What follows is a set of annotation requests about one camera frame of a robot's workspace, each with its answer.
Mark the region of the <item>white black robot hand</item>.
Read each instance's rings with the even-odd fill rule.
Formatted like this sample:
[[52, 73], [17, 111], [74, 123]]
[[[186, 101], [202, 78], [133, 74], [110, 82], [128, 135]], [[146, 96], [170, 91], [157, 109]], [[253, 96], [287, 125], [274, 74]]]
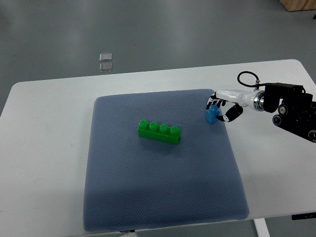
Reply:
[[[262, 95], [263, 92], [260, 90], [253, 92], [243, 90], [217, 90], [210, 95], [206, 110], [209, 109], [211, 105], [216, 105], [219, 108], [218, 121], [231, 122], [243, 113], [244, 107], [250, 107], [255, 111], [260, 111], [259, 100]], [[220, 114], [220, 108], [225, 106], [226, 103], [232, 104], [232, 106], [225, 114]]]

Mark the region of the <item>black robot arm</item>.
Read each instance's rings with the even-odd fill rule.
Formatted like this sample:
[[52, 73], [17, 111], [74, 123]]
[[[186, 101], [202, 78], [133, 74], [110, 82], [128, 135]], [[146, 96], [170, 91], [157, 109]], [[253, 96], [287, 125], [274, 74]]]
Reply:
[[[250, 74], [256, 78], [254, 85], [240, 80], [241, 75]], [[250, 71], [238, 74], [237, 81], [246, 87], [254, 88], [254, 98], [250, 105], [258, 111], [277, 112], [272, 122], [275, 126], [300, 136], [310, 142], [316, 141], [316, 103], [313, 95], [302, 85], [280, 82], [260, 83], [259, 77]]]

